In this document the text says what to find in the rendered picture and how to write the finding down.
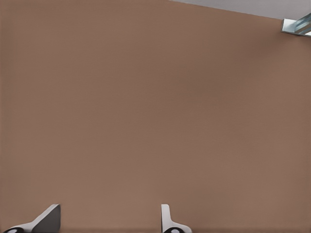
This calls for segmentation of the silver frame post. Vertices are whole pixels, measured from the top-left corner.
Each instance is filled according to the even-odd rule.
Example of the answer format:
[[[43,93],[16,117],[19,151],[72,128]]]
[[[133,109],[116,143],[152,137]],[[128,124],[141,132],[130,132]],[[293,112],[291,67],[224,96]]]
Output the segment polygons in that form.
[[[282,33],[311,37],[311,13],[298,20],[283,19],[281,24]]]

